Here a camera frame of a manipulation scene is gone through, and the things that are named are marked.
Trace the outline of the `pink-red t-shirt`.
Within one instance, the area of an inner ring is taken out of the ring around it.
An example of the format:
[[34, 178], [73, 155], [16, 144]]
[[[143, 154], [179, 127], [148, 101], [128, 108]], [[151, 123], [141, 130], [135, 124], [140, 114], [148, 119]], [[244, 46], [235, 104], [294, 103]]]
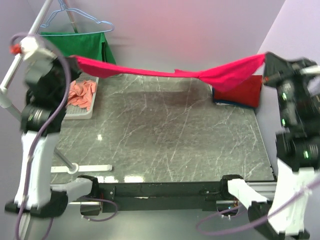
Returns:
[[226, 92], [251, 77], [265, 62], [266, 55], [256, 54], [224, 65], [202, 71], [184, 71], [176, 69], [174, 72], [161, 72], [119, 66], [107, 62], [73, 55], [79, 68], [94, 77], [108, 78], [118, 74], [130, 74], [166, 78], [196, 78], [213, 88]]

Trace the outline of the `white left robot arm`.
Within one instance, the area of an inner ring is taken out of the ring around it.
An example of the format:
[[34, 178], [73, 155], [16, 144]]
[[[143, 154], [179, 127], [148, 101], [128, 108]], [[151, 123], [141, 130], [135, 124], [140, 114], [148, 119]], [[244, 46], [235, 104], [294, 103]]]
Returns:
[[100, 196], [98, 179], [81, 175], [60, 187], [51, 187], [51, 167], [67, 111], [69, 86], [79, 72], [63, 56], [46, 48], [24, 53], [27, 101], [21, 113], [22, 167], [18, 191], [6, 203], [7, 213], [29, 213], [38, 218], [61, 216], [68, 203]]

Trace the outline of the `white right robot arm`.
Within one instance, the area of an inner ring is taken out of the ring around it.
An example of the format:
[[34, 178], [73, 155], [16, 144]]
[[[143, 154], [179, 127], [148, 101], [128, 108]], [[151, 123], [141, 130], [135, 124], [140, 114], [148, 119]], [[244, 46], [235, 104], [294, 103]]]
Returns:
[[265, 219], [256, 230], [269, 240], [310, 238], [304, 216], [310, 185], [320, 175], [320, 96], [310, 93], [308, 84], [319, 74], [315, 61], [266, 54], [264, 84], [277, 91], [280, 121], [285, 128], [276, 134], [274, 197], [264, 197], [239, 175], [225, 175], [220, 181], [221, 197], [239, 200], [250, 222]]

